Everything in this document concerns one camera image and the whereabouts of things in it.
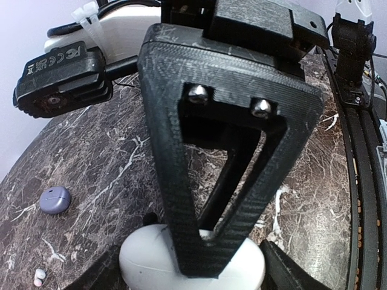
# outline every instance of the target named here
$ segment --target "dark marble surface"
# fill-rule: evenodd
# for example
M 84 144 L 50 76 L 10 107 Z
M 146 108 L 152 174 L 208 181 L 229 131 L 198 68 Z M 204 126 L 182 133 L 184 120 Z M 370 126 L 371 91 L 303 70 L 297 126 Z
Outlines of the dark marble surface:
M 303 63 L 327 107 L 251 238 L 267 237 L 313 277 L 345 289 L 350 197 L 342 133 L 322 61 L 308 56 Z M 123 81 L 138 84 L 133 77 Z M 193 146 L 187 155 L 199 210 L 226 156 Z M 39 210 L 39 196 L 57 185 L 69 189 L 73 202 L 49 216 Z M 43 289 L 81 289 L 81 280 L 90 286 L 98 279 L 106 289 L 125 289 L 119 246 L 145 213 L 163 214 L 140 90 L 116 86 L 110 102 L 53 119 L 0 192 L 0 290 L 33 289 L 36 268 L 47 270 Z

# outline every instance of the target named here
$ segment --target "bolt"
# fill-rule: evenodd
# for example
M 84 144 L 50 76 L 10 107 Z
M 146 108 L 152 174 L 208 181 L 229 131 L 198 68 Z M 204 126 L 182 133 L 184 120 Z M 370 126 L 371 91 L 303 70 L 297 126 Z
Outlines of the bolt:
M 271 112 L 272 106 L 267 100 L 258 100 L 252 108 L 252 115 L 257 118 L 267 119 Z
M 205 105 L 208 102 L 207 89 L 201 85 L 193 85 L 188 92 L 188 100 L 196 105 Z
M 60 98 L 59 97 L 50 97 L 47 102 L 51 105 L 56 105 L 60 102 Z

